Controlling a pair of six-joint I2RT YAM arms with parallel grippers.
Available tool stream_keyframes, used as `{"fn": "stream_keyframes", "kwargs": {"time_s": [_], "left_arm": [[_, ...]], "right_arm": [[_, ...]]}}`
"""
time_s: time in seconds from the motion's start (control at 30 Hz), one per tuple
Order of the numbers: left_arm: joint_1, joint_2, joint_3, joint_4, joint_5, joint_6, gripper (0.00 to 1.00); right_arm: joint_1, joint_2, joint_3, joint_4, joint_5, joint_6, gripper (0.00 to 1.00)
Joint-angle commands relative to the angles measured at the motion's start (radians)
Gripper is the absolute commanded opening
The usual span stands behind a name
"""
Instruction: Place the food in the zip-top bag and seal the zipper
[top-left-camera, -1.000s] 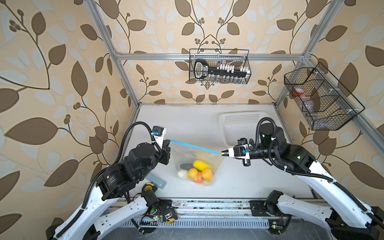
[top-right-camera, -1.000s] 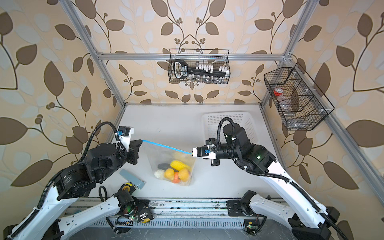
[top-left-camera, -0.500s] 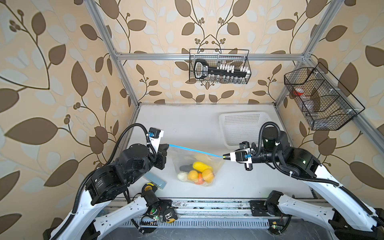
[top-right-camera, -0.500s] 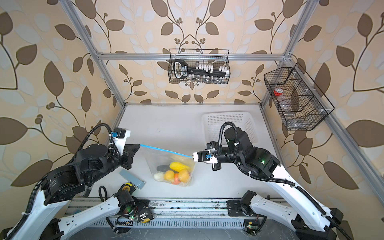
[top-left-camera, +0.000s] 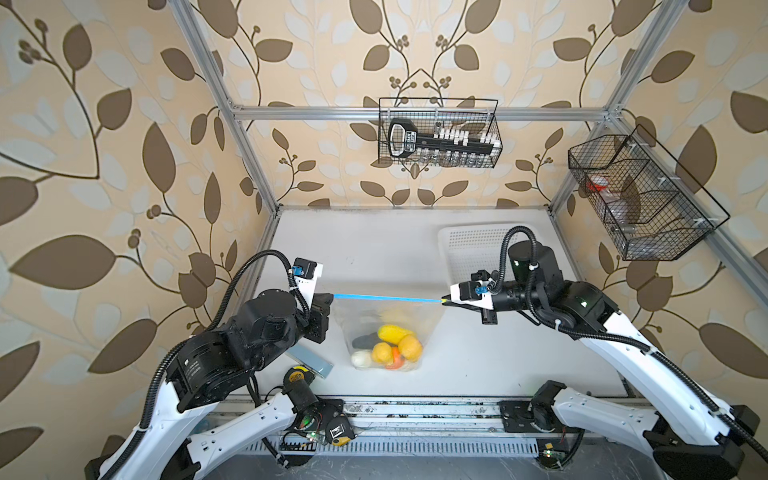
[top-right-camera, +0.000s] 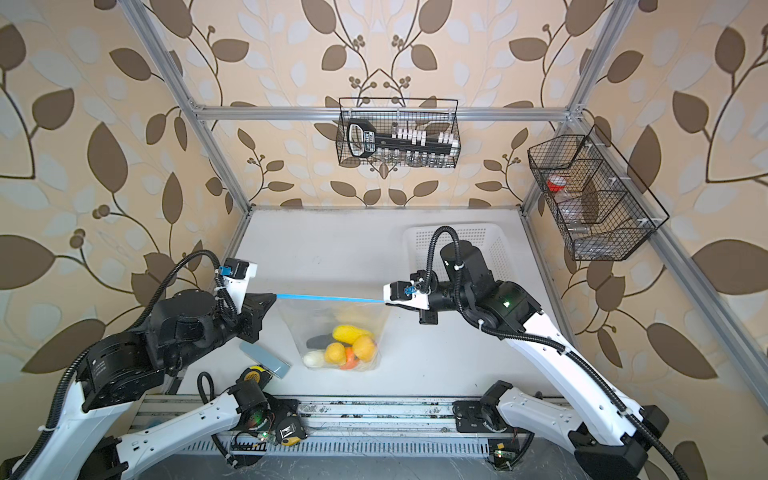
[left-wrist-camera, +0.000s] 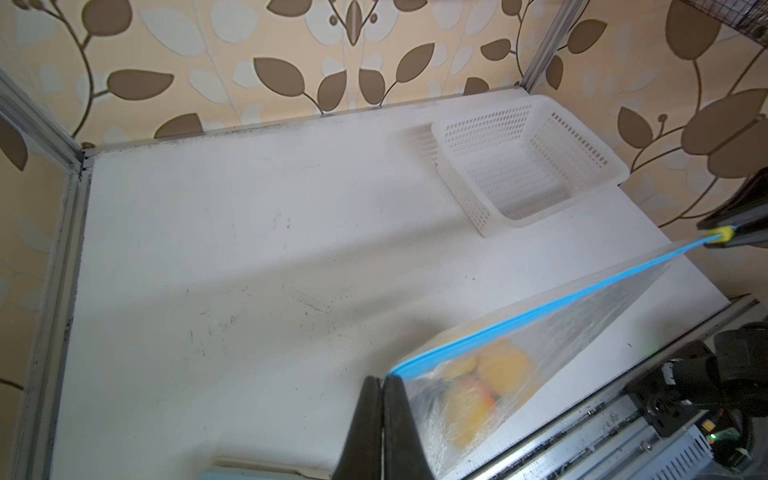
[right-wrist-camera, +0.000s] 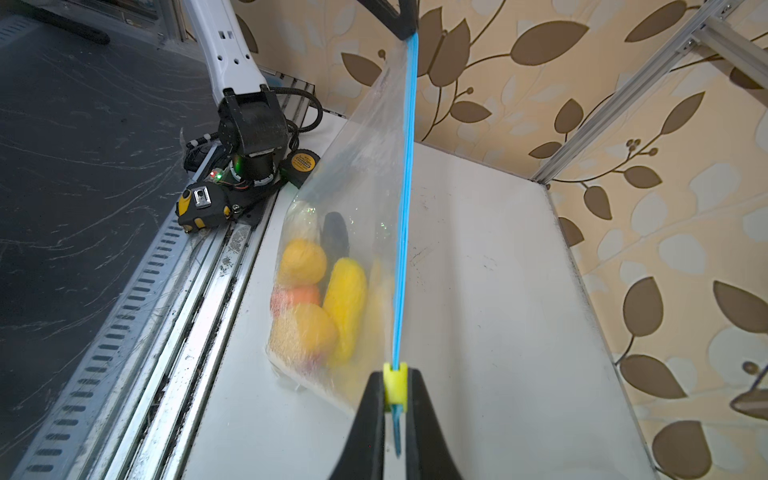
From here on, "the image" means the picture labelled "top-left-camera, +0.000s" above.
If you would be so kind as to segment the yellow red toy peach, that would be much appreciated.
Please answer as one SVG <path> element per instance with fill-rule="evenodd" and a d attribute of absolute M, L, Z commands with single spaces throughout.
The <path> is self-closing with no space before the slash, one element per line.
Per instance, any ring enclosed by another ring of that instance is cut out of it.
<path fill-rule="evenodd" d="M 423 354 L 423 345 L 414 335 L 406 335 L 398 343 L 398 351 L 407 361 L 416 363 Z"/>

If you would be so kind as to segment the clear zip bag blue zipper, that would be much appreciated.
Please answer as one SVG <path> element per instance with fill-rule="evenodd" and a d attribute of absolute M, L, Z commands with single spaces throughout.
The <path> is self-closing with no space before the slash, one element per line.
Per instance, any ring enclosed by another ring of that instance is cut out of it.
<path fill-rule="evenodd" d="M 397 296 L 337 295 L 332 317 L 357 370 L 409 372 L 424 360 L 443 302 Z"/>

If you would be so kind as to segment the orange toy tangerine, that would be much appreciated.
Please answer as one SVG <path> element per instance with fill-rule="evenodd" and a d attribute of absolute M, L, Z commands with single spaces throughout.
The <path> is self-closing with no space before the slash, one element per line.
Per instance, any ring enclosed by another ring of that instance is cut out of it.
<path fill-rule="evenodd" d="M 386 366 L 388 370 L 397 370 L 404 366 L 405 358 L 396 347 L 391 349 L 392 361 Z"/>

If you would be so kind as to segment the small yellow toy fruit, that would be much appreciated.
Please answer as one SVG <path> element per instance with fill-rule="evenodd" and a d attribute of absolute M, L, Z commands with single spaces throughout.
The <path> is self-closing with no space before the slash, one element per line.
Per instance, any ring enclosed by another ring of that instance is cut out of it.
<path fill-rule="evenodd" d="M 379 342 L 373 347 L 371 357 L 376 364 L 392 365 L 395 361 L 394 347 L 389 343 Z"/>

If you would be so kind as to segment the dark toy eggplant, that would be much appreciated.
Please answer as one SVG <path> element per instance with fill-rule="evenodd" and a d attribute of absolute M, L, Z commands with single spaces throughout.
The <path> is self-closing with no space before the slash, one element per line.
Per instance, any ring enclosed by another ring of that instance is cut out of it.
<path fill-rule="evenodd" d="M 372 350 L 380 342 L 378 334 L 371 333 L 354 338 L 351 345 L 355 350 Z"/>

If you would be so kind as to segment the beige toy potato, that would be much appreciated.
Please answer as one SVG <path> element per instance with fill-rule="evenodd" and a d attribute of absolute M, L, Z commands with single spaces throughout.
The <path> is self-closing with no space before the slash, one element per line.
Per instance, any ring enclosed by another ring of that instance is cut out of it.
<path fill-rule="evenodd" d="M 357 369 L 368 369 L 374 364 L 370 350 L 357 350 L 350 356 L 351 364 Z"/>

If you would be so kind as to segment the yellow toy lemon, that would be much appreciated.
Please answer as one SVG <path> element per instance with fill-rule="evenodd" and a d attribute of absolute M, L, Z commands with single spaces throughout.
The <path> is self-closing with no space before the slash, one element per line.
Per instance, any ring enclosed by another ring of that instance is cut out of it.
<path fill-rule="evenodd" d="M 391 324 L 382 325 L 377 334 L 381 341 L 392 345 L 398 345 L 405 337 L 414 335 L 412 331 L 406 328 Z"/>

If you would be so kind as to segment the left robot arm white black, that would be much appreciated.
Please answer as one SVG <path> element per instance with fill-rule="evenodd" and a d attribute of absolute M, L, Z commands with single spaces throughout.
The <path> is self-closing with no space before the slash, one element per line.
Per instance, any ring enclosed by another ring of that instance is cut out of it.
<path fill-rule="evenodd" d="M 249 444 L 289 429 L 321 402 L 305 380 L 247 414 L 201 434 L 195 427 L 256 372 L 302 338 L 325 339 L 334 297 L 270 289 L 244 303 L 226 323 L 182 342 L 162 360 L 139 424 L 110 456 L 88 462 L 89 479 L 201 479 Z"/>

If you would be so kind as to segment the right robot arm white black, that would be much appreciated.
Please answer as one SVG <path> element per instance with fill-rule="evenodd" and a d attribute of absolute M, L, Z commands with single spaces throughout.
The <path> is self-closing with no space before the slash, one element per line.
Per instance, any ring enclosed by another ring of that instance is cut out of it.
<path fill-rule="evenodd" d="M 517 423 L 547 433 L 572 429 L 596 433 L 650 457 L 670 479 L 733 479 L 756 439 L 759 416 L 705 390 L 635 328 L 596 286 L 564 279 L 551 248 L 537 241 L 504 238 L 500 266 L 479 270 L 454 284 L 446 307 L 480 314 L 486 325 L 501 312 L 517 312 L 578 341 L 607 361 L 649 405 L 645 409 L 595 399 L 566 384 L 546 381 L 526 409 L 510 413 Z"/>

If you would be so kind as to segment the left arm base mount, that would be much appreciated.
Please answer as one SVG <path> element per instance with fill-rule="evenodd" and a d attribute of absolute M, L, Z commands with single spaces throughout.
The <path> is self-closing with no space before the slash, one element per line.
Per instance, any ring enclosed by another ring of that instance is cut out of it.
<path fill-rule="evenodd" d="M 293 404 L 292 412 L 295 418 L 288 427 L 291 433 L 304 436 L 314 434 L 316 437 L 325 438 L 325 427 L 328 421 L 338 415 L 346 416 L 343 412 L 342 400 L 317 397 L 305 382 L 282 386 L 279 392 L 287 395 Z"/>

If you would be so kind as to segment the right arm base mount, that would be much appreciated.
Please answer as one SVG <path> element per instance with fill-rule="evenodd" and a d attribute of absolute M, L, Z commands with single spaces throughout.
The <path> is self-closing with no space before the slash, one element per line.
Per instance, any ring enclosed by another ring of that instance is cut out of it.
<path fill-rule="evenodd" d="M 576 434 L 579 428 L 563 424 L 555 415 L 555 397 L 566 385 L 548 380 L 528 400 L 503 400 L 498 403 L 506 433 Z"/>

